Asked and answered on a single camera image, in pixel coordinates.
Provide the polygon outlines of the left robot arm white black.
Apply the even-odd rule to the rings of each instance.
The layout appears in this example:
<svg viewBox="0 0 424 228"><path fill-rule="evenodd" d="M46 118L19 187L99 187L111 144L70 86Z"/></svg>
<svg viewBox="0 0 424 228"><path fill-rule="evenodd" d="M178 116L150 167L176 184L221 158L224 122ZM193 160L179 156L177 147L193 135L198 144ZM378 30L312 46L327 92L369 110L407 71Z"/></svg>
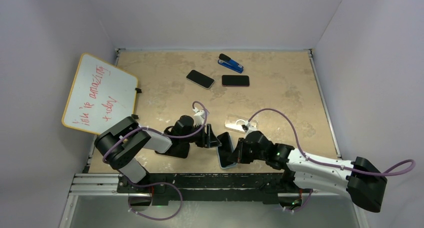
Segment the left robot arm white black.
<svg viewBox="0 0 424 228"><path fill-rule="evenodd" d="M149 187L149 173L136 159L138 152L150 149L158 154L177 158L188 156L190 144L214 148L222 143L200 115L181 116L173 126L162 132L142 127L131 116L124 118L100 134L94 146L103 156L103 162L119 171L138 193Z"/></svg>

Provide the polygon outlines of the light blue phone case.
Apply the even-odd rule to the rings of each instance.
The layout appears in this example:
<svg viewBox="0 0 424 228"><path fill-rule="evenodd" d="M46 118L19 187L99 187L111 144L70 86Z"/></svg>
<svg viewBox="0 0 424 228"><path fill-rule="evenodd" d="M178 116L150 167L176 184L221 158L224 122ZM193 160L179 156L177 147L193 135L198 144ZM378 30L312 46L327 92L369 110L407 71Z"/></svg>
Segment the light blue phone case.
<svg viewBox="0 0 424 228"><path fill-rule="evenodd" d="M234 151L232 145L221 145L217 147L218 163L221 169L229 169L236 165L236 162L229 161L229 157Z"/></svg>

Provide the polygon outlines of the black phone case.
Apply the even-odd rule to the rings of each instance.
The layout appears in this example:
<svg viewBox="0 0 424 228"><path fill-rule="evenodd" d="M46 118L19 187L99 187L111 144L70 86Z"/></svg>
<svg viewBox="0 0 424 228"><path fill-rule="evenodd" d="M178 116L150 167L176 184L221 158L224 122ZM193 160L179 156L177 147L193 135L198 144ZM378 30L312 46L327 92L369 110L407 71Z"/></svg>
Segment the black phone case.
<svg viewBox="0 0 424 228"><path fill-rule="evenodd" d="M185 159L188 157L189 150L190 150L189 143L181 143L177 145L171 145L171 147L164 153L159 153L158 151L155 151L155 153L159 155Z"/></svg>

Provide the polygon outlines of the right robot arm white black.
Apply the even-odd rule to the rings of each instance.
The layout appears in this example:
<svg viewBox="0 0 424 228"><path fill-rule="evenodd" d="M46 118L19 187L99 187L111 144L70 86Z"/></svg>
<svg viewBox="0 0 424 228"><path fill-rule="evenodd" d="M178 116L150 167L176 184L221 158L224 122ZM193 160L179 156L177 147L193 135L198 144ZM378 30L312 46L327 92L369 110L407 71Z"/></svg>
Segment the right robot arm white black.
<svg viewBox="0 0 424 228"><path fill-rule="evenodd" d="M334 193L374 213L381 211L388 181L366 158L350 161L302 155L298 148L273 143L260 131L239 138L228 160L241 164L265 161L273 169L288 172L280 179L282 188L288 192L300 188Z"/></svg>

